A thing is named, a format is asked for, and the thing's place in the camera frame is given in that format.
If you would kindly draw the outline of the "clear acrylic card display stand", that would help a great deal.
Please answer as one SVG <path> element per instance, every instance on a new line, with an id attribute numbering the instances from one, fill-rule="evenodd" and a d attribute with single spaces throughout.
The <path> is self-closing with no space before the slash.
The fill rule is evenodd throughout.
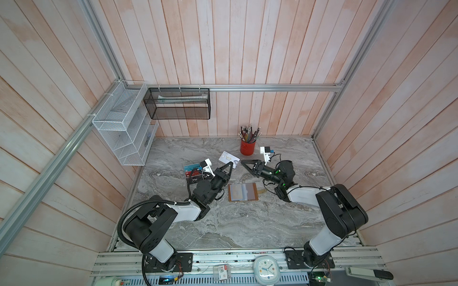
<path id="1" fill-rule="evenodd" d="M 215 176 L 212 169 L 212 162 L 209 158 L 199 163 L 186 165 L 183 169 L 186 180 L 190 185 L 197 184 L 204 179 L 213 179 Z"/>

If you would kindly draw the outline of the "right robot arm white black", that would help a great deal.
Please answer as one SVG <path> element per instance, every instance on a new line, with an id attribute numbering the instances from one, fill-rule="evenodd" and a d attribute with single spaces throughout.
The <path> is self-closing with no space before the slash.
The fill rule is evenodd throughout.
<path id="1" fill-rule="evenodd" d="M 275 194 L 288 203 L 320 208 L 325 226 L 304 244 L 304 262 L 313 266 L 343 240 L 368 223 L 366 211 L 342 184 L 331 187 L 306 187 L 294 183 L 295 170 L 290 160 L 280 161 L 271 168 L 261 160 L 241 160 L 241 165 L 256 177 L 275 183 Z"/>

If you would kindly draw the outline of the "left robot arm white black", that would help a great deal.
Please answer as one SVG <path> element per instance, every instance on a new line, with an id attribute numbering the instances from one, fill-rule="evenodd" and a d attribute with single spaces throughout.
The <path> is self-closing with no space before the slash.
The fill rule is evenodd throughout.
<path id="1" fill-rule="evenodd" d="M 203 179 L 186 201 L 164 200 L 158 195 L 130 207 L 117 224 L 118 237 L 146 257 L 153 257 L 170 268 L 177 251 L 165 239 L 172 224 L 198 221 L 210 211 L 210 204 L 229 183 L 233 162 L 217 168 L 211 179 Z"/>

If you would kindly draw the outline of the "black mesh wall basket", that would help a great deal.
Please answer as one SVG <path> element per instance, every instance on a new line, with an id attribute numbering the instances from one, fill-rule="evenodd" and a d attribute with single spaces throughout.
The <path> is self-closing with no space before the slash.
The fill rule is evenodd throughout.
<path id="1" fill-rule="evenodd" d="M 211 118 L 211 97 L 206 88 L 148 88 L 143 103 L 153 120 Z"/>

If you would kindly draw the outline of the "red VIP card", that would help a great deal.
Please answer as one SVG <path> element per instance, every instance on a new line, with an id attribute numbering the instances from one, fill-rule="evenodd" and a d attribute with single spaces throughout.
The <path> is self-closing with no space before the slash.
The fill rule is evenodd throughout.
<path id="1" fill-rule="evenodd" d="M 199 169 L 192 169 L 191 171 L 186 172 L 186 178 L 194 178 L 200 176 L 202 173 Z"/>

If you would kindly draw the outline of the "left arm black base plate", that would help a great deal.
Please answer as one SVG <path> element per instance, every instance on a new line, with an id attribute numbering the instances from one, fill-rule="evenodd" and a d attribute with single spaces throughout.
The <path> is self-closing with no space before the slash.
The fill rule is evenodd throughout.
<path id="1" fill-rule="evenodd" d="M 193 253 L 176 253 L 162 263 L 152 255 L 144 255 L 142 269 L 146 273 L 190 272 L 193 264 Z"/>

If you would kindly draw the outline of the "red metal pencil bucket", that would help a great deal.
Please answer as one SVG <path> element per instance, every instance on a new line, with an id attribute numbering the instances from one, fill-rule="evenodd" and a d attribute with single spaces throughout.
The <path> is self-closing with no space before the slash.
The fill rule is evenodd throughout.
<path id="1" fill-rule="evenodd" d="M 256 142 L 247 143 L 245 141 L 240 142 L 240 152 L 244 156 L 251 156 L 254 154 Z"/>

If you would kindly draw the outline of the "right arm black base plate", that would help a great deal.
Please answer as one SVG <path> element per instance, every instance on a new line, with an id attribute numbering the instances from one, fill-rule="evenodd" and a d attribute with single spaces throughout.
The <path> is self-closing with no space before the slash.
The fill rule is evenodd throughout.
<path id="1" fill-rule="evenodd" d="M 289 269 L 333 269 L 335 262 L 328 251 L 324 255 L 317 256 L 311 250 L 294 250 L 292 248 L 284 249 L 287 267 Z"/>

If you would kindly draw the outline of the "aluminium mounting rail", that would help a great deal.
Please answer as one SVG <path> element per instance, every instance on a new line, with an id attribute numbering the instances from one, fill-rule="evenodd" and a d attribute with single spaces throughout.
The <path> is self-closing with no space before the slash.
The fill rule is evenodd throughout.
<path id="1" fill-rule="evenodd" d="M 190 272 L 175 285 L 185 286 L 255 286 L 254 260 L 263 255 L 272 256 L 280 268 L 281 285 L 301 285 L 308 283 L 310 269 L 289 269 L 284 249 L 228 249 L 228 250 L 193 250 L 193 264 Z M 345 268 L 356 267 L 385 270 L 386 264 L 375 247 L 337 247 L 331 252 L 335 268 L 330 269 L 331 283 L 335 285 L 339 274 L 345 274 Z M 95 285 L 102 278 L 119 278 L 126 286 L 144 286 L 146 281 L 141 272 L 142 255 L 136 251 L 101 253 L 95 261 L 89 276 L 89 284 Z M 213 280 L 213 267 L 229 264 L 231 278 L 223 282 Z"/>

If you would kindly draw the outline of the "bundle of coloured pencils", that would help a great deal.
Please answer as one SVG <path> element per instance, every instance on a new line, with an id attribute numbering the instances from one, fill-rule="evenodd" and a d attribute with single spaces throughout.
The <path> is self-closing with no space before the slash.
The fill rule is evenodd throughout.
<path id="1" fill-rule="evenodd" d="M 241 126 L 239 130 L 240 139 L 247 144 L 255 143 L 260 134 L 260 128 L 254 129 L 251 125 Z"/>

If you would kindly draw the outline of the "green circuit board right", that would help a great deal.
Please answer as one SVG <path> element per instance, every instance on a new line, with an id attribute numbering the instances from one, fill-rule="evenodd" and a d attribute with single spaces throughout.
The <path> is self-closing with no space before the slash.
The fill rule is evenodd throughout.
<path id="1" fill-rule="evenodd" d="M 324 272 L 310 272 L 308 274 L 309 286 L 326 286 L 332 280 Z"/>

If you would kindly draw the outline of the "small red white box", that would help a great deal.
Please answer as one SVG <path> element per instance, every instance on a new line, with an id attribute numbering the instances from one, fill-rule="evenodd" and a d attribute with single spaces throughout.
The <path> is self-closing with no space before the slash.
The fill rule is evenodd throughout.
<path id="1" fill-rule="evenodd" d="M 231 278 L 230 265 L 225 263 L 213 267 L 213 280 L 215 282 L 227 281 Z"/>

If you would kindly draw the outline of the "green circuit board left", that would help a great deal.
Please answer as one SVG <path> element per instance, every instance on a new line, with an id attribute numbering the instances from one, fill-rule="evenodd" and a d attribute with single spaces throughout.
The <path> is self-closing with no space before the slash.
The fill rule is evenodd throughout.
<path id="1" fill-rule="evenodd" d="M 159 285 L 171 285 L 171 284 L 175 284 L 177 281 L 178 281 L 177 276 L 170 276 L 170 275 L 160 276 L 158 284 Z"/>

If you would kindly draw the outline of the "white analog clock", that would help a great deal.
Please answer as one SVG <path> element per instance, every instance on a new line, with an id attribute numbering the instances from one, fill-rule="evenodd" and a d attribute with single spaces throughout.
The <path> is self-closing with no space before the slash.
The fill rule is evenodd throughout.
<path id="1" fill-rule="evenodd" d="M 253 269 L 256 281 L 262 286 L 274 286 L 280 281 L 279 265 L 272 256 L 257 257 Z"/>

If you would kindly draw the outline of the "green circuit board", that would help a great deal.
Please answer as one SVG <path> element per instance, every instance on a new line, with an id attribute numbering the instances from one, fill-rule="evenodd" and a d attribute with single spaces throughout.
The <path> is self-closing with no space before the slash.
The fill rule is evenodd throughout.
<path id="1" fill-rule="evenodd" d="M 326 286 L 332 280 L 324 272 L 310 272 L 308 274 L 309 286 Z"/>
<path id="2" fill-rule="evenodd" d="M 171 285 L 171 284 L 175 284 L 177 281 L 178 281 L 177 276 L 170 276 L 170 275 L 160 276 L 158 284 L 159 285 Z"/>

